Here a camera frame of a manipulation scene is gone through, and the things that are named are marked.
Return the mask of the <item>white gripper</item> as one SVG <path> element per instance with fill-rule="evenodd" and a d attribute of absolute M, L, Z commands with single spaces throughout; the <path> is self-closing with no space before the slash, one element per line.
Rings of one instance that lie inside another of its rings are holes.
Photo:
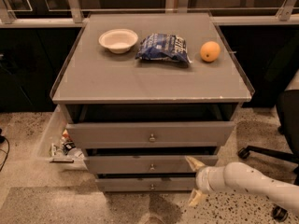
<path fill-rule="evenodd" d="M 194 172 L 197 172 L 195 183 L 198 189 L 193 189 L 188 200 L 188 206 L 196 206 L 206 197 L 206 194 L 225 190 L 224 168 L 206 166 L 194 157 L 186 156 L 185 160 Z"/>

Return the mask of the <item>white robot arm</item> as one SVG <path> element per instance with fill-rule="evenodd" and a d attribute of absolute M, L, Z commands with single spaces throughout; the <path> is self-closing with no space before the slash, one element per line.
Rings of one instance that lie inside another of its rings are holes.
<path fill-rule="evenodd" d="M 270 178 L 242 162 L 206 166 L 192 156 L 185 160 L 195 172 L 189 206 L 196 206 L 211 193 L 236 191 L 263 195 L 279 207 L 299 216 L 299 187 Z"/>

